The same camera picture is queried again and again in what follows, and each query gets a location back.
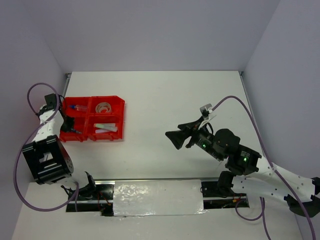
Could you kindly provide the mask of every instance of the wire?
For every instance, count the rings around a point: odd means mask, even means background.
[[[268,233],[267,224],[266,224],[266,216],[265,216],[266,202],[265,202],[265,199],[264,199],[263,197],[261,197],[261,199],[262,199],[262,201],[263,201],[263,202],[261,202],[261,206],[263,206],[263,210],[261,211],[263,228],[264,228],[264,231],[265,231],[265,234],[266,234],[267,238],[268,238],[269,240],[271,240],[271,237],[270,237],[270,235],[269,235],[269,233]]]
[[[261,202],[262,211],[261,211],[260,215],[257,216],[257,217],[255,217],[255,218],[246,218],[246,217],[242,216],[242,215],[239,213],[239,211],[238,211],[238,206],[239,206],[239,204],[240,204],[241,202],[244,202],[245,200],[246,200],[246,199],[241,199],[240,201],[237,201],[237,203],[235,204],[235,208],[234,208],[234,209],[235,209],[236,214],[238,214],[238,216],[239,216],[240,218],[242,218],[242,219],[244,219],[244,220],[247,220],[247,221],[250,221],[250,222],[257,221],[258,219],[260,219],[260,218],[262,217],[262,215],[263,215],[263,212],[265,211],[265,205],[264,205],[265,199],[262,198],[262,197],[260,197],[260,202]]]
[[[101,208],[100,208],[100,205],[99,205],[99,192],[97,194],[98,194],[98,197],[97,197],[97,199],[98,199],[98,209],[101,212]]]
[[[62,95],[59,95],[59,100],[60,100],[60,103],[61,103],[61,107],[63,107],[63,103],[61,102],[61,98],[63,99],[63,102],[64,102],[64,110],[66,111],[67,110],[67,101],[66,101],[66,98]]]
[[[256,123],[255,123],[255,121],[254,121],[254,118],[252,117],[252,115],[251,115],[250,111],[248,110],[247,106],[244,104],[243,101],[241,101],[240,98],[238,98],[238,97],[236,97],[236,96],[233,96],[233,95],[226,96],[226,97],[224,97],[221,101],[219,101],[219,102],[212,108],[212,111],[216,110],[216,109],[217,109],[225,100],[227,100],[227,99],[236,99],[236,100],[243,106],[243,108],[245,109],[246,113],[248,114],[248,116],[249,116],[249,118],[250,118],[250,120],[251,120],[251,123],[252,123],[252,125],[253,125],[253,127],[254,127],[254,130],[255,130],[256,135],[257,135],[257,137],[258,137],[258,139],[259,139],[259,143],[260,143],[260,145],[261,145],[261,148],[262,148],[262,151],[263,151],[263,153],[264,153],[264,155],[265,155],[265,158],[266,158],[266,160],[268,161],[268,163],[270,164],[270,166],[273,168],[273,167],[274,167],[274,164],[272,163],[271,158],[270,158],[269,155],[268,155],[267,149],[266,149],[266,147],[265,147],[265,145],[264,145],[264,142],[263,142],[262,137],[261,137],[261,135],[260,135],[260,133],[259,133],[258,127],[257,127],[257,125],[256,125]],[[311,218],[310,218],[310,216],[309,216],[309,214],[308,214],[305,206],[303,205],[302,201],[300,200],[300,198],[299,198],[298,195],[296,194],[295,190],[290,186],[290,184],[289,184],[289,183],[285,180],[285,178],[280,174],[280,172],[278,172],[278,170],[274,170],[274,172],[275,172],[275,174],[277,174],[278,177],[283,181],[283,183],[288,187],[288,189],[292,192],[292,194],[294,195],[295,199],[296,199],[297,202],[299,203],[299,205],[300,205],[300,207],[301,207],[301,209],[302,209],[302,211],[303,211],[303,213],[304,213],[304,215],[305,215],[305,217],[306,217],[306,220],[307,220],[307,222],[308,222],[308,224],[309,224],[310,231],[311,231],[311,235],[312,235],[312,239],[313,239],[313,240],[316,240],[316,232],[315,232],[314,226],[313,226],[313,224],[312,224]],[[265,233],[267,234],[267,237],[269,238],[270,236],[269,236],[269,234],[268,234],[268,232],[267,232],[267,228],[266,228],[266,227],[265,227],[265,231],[266,231]]]
[[[104,198],[104,200],[106,201],[106,203],[107,203],[109,206],[111,206],[111,203],[105,198],[105,196],[102,195],[102,192],[99,192],[99,193],[100,193],[101,197]]]
[[[28,104],[31,108],[31,110],[37,114],[37,112],[34,110],[34,108],[32,107],[31,105],[31,102],[30,102],[30,92],[31,90],[38,86],[38,85],[44,85],[44,86],[47,86],[49,88],[51,88],[53,90],[53,92],[55,93],[55,96],[56,96],[56,102],[58,103],[59,101],[59,95],[57,93],[57,91],[49,84],[45,83],[45,82],[39,82],[39,83],[36,83],[34,85],[32,85],[28,92],[27,92],[27,101],[28,101]],[[59,105],[57,104],[56,105],[56,108],[55,108],[55,111],[54,113],[46,120],[47,122],[50,121],[55,115],[56,113],[58,112],[59,110]],[[55,210],[58,210],[60,208],[63,208],[64,206],[66,206],[68,203],[70,203],[72,200],[75,200],[75,202],[77,202],[77,197],[79,195],[79,184],[76,182],[75,185],[76,185],[76,190],[74,191],[73,195],[63,204],[59,205],[59,206],[56,206],[56,207],[53,207],[53,208],[39,208],[39,207],[36,207],[36,206],[33,206],[31,205],[29,202],[27,202],[27,200],[23,197],[23,195],[21,194],[20,192],[20,189],[18,187],[18,181],[17,181],[17,170],[18,170],[18,163],[19,163],[19,159],[20,159],[20,156],[21,156],[21,153],[22,153],[22,149],[24,147],[25,144],[27,144],[27,142],[29,141],[29,139],[42,127],[46,124],[46,122],[43,122],[40,124],[40,126],[38,126],[28,137],[27,139],[25,140],[25,142],[22,144],[22,146],[20,147],[19,151],[18,151],[18,154],[15,158],[15,162],[14,162],[14,167],[13,167],[13,185],[14,185],[14,189],[15,189],[15,192],[16,194],[18,195],[18,197],[20,198],[20,200],[30,209],[32,210],[35,210],[35,211],[39,211],[39,212],[51,212],[51,211],[55,211]]]
[[[207,125],[209,126],[209,128],[211,130],[211,134],[214,134],[214,128],[212,127],[211,123],[208,122]]]

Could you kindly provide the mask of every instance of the red compartment organizer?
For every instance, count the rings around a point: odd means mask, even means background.
[[[96,112],[96,106],[99,103],[109,103],[111,112]],[[69,107],[69,105],[87,106],[87,111],[77,111]],[[63,108],[66,114],[74,118],[74,129],[82,134],[75,132],[60,132],[60,140],[67,141],[86,141],[88,138],[97,140],[117,140],[123,138],[124,133],[124,112],[125,101],[118,96],[92,96],[92,97],[66,97],[63,102]],[[115,123],[116,132],[96,133],[98,128],[94,124]]]

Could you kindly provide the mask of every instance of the small white object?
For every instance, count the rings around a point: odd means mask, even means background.
[[[97,129],[95,130],[96,134],[104,134],[104,133],[109,133],[109,130],[105,130],[105,129]]]
[[[116,126],[115,123],[97,123],[97,124],[102,124],[102,125],[105,125],[105,126],[112,126],[112,127]]]
[[[107,124],[96,123],[94,127],[98,129],[108,130],[110,132],[116,132],[118,130],[117,126],[112,126],[112,125],[109,125],[108,123]]]
[[[195,215],[204,210],[201,181],[116,181],[115,216]]]

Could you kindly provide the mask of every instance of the white wall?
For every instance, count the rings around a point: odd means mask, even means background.
[[[245,71],[262,138],[277,164],[320,177],[320,1],[281,0]],[[297,217],[304,239],[307,221]],[[320,214],[313,218],[320,237]]]
[[[61,92],[64,75],[20,1],[0,1],[0,43],[0,238],[9,240],[22,206],[13,186],[14,160],[22,142],[39,124],[28,107],[27,90],[34,83],[46,82]],[[44,87],[34,89],[34,106],[43,104],[48,93]],[[30,171],[23,157],[20,161],[18,182],[25,194]]]
[[[280,0],[22,0],[65,72],[243,70]]]

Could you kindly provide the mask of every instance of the tape roll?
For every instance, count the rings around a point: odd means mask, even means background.
[[[100,102],[95,107],[95,112],[96,113],[111,113],[112,112],[112,108],[111,108],[111,105],[108,102]]]

